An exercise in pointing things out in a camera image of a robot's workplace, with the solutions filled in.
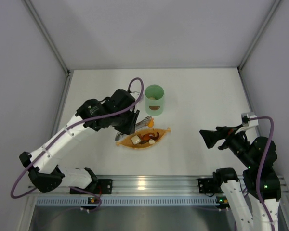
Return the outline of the orange carrot food toy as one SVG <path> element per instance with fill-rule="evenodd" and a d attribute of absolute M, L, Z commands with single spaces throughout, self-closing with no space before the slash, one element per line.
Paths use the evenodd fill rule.
<path fill-rule="evenodd" d="M 149 121 L 149 123 L 148 123 L 147 126 L 148 126 L 149 128 L 152 128 L 154 125 L 155 125 L 154 118 L 151 118 L 151 120 Z"/>

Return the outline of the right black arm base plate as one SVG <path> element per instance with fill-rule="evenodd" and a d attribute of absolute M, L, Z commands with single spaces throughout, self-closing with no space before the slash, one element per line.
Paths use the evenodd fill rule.
<path fill-rule="evenodd" d="M 222 193 L 218 182 L 214 178 L 199 178 L 197 181 L 200 194 L 214 196 L 215 194 Z"/>

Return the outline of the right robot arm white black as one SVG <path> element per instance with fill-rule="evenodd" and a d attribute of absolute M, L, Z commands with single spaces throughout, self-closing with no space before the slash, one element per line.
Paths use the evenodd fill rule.
<path fill-rule="evenodd" d="M 280 181 L 273 170 L 277 159 L 276 145 L 272 137 L 257 137 L 249 142 L 242 125 L 216 127 L 215 131 L 200 130 L 207 148 L 223 140 L 219 150 L 229 149 L 246 167 L 243 181 L 251 205 L 248 205 L 236 171 L 220 168 L 214 171 L 213 179 L 225 194 L 238 231 L 278 230 L 278 208 L 281 198 Z"/>

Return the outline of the metal tongs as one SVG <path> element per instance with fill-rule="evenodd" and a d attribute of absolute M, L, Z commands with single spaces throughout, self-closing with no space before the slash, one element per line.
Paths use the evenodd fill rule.
<path fill-rule="evenodd" d="M 151 115 L 145 117 L 143 120 L 141 120 L 140 122 L 135 124 L 134 128 L 132 129 L 132 131 L 130 133 L 124 134 L 124 133 L 118 132 L 115 136 L 115 141 L 119 141 L 119 140 L 123 139 L 125 136 L 132 135 L 137 130 L 139 130 L 143 127 L 147 127 L 152 119 L 153 118 Z"/>

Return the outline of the brown food toy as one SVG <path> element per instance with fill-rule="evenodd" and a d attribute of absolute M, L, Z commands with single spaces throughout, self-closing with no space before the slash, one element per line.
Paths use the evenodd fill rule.
<path fill-rule="evenodd" d="M 145 135 L 139 135 L 139 138 L 141 140 L 140 144 L 144 144 L 149 142 L 150 140 L 158 140 L 160 137 L 160 133 L 157 132 L 156 135 L 154 133 L 147 133 Z"/>

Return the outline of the aluminium mounting rail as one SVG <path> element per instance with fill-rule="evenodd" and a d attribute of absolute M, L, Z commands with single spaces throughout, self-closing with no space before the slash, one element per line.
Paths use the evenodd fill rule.
<path fill-rule="evenodd" d="M 102 196 L 201 195 L 198 190 L 199 178 L 213 178 L 213 176 L 98 176 L 98 179 L 113 180 L 112 194 Z"/>

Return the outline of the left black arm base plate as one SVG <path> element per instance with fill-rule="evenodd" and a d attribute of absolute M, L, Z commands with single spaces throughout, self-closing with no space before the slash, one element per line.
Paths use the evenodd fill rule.
<path fill-rule="evenodd" d="M 96 195 L 112 194 L 112 179 L 98 179 L 90 183 L 86 188 L 81 189 Z"/>

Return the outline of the green cylindrical lunch container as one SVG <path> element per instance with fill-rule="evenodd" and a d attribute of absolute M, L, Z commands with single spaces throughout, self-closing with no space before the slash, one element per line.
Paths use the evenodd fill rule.
<path fill-rule="evenodd" d="M 144 91 L 145 111 L 150 116 L 158 116 L 164 110 L 165 92 L 160 85 L 150 85 Z"/>

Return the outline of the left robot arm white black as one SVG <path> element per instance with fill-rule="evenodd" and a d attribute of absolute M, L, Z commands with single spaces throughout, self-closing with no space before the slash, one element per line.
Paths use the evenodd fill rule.
<path fill-rule="evenodd" d="M 32 184 L 42 193 L 57 187 L 69 187 L 94 192 L 98 178 L 90 168 L 66 168 L 58 164 L 81 141 L 103 128 L 112 126 L 116 131 L 130 135 L 135 132 L 139 110 L 131 92 L 118 89 L 101 102 L 89 99 L 76 111 L 70 121 L 48 142 L 30 153 L 23 152 L 19 159 L 28 171 Z"/>

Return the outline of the aluminium frame post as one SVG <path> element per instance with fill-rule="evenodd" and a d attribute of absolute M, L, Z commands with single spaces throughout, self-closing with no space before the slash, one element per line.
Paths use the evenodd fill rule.
<path fill-rule="evenodd" d="M 270 25 L 274 15 L 278 11 L 280 5 L 282 4 L 283 0 L 274 0 L 269 10 L 264 15 L 262 22 L 260 23 L 259 28 L 256 30 L 256 34 L 253 36 L 246 52 L 244 53 L 237 70 L 239 73 L 243 70 L 244 66 L 246 65 L 247 61 L 249 60 L 250 56 L 252 55 L 253 51 L 255 50 L 257 44 L 261 40 L 262 36 L 264 35 L 266 29 Z"/>
<path fill-rule="evenodd" d="M 58 62 L 60 68 L 62 69 L 64 73 L 64 84 L 60 92 L 59 103 L 58 103 L 55 117 L 54 117 L 53 128 L 51 130 L 51 137 L 52 137 L 59 130 L 60 121 L 62 118 L 64 105 L 66 103 L 66 98 L 67 98 L 68 90 L 70 87 L 70 82 L 73 76 L 73 72 L 67 67 L 65 61 L 63 60 L 57 46 L 55 45 L 48 29 L 46 28 L 33 2 L 31 0 L 22 0 L 21 2 L 23 3 L 24 7 L 28 11 L 29 15 L 31 16 L 33 22 L 36 24 L 39 32 L 41 33 L 43 39 L 47 43 L 49 49 L 51 50 L 53 56 L 55 57 L 56 61 Z"/>

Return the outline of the white cube food toy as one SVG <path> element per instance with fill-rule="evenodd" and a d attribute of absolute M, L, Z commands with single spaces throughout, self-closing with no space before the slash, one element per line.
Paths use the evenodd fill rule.
<path fill-rule="evenodd" d="M 141 138 L 138 135 L 131 137 L 131 142 L 133 145 L 137 145 L 141 142 Z"/>

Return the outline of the orange boat-shaped woven tray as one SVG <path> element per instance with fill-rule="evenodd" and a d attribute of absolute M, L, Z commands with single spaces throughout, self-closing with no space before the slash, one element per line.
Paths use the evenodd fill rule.
<path fill-rule="evenodd" d="M 156 135 L 156 133 L 159 132 L 160 133 L 160 137 L 158 140 L 155 141 L 154 144 L 149 144 L 149 142 L 144 143 L 144 144 L 137 144 L 137 145 L 133 145 L 131 142 L 131 137 L 135 136 L 135 135 L 145 135 L 147 133 L 154 133 Z M 167 129 L 161 129 L 161 128 L 146 128 L 146 129 L 142 129 L 142 130 L 138 130 L 136 131 L 134 134 L 132 135 L 128 135 L 126 138 L 124 138 L 121 141 L 117 141 L 116 142 L 116 146 L 122 146 L 122 147 L 126 147 L 126 148 L 130 148 L 130 149 L 134 149 L 134 150 L 141 150 L 141 149 L 147 149 L 150 147 L 153 147 L 154 145 L 156 145 L 157 143 L 159 143 L 164 136 L 171 132 L 170 128 Z"/>

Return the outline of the left aluminium frame post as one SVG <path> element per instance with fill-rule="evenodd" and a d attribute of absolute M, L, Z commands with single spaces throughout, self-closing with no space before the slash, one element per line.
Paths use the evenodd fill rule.
<path fill-rule="evenodd" d="M 60 121 L 62 118 L 64 105 L 66 103 L 66 98 L 67 98 L 68 90 L 70 87 L 70 82 L 73 76 L 73 72 L 67 67 L 65 61 L 63 60 L 57 46 L 55 45 L 48 29 L 46 28 L 33 2 L 31 0 L 22 0 L 21 2 L 23 3 L 24 7 L 28 11 L 29 15 L 31 16 L 33 22 L 36 24 L 39 32 L 41 33 L 43 39 L 47 43 L 49 49 L 51 50 L 53 56 L 55 57 L 56 61 L 58 62 L 60 68 L 62 69 L 64 73 L 64 84 L 60 92 L 59 103 L 58 103 L 55 117 L 54 117 L 53 128 L 51 130 L 51 137 L 52 137 L 59 130 Z"/>

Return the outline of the right aluminium frame post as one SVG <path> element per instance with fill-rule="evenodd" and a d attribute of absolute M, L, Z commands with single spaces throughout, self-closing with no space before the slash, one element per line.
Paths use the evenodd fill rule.
<path fill-rule="evenodd" d="M 253 36 L 246 52 L 244 53 L 237 70 L 239 73 L 243 70 L 244 66 L 246 65 L 247 61 L 249 60 L 250 56 L 252 55 L 253 51 L 255 50 L 257 44 L 261 40 L 262 36 L 264 35 L 266 29 L 270 25 L 274 15 L 278 11 L 280 5 L 282 4 L 283 0 L 274 0 L 269 10 L 264 15 L 262 22 L 260 23 L 259 28 L 256 30 L 256 34 Z"/>

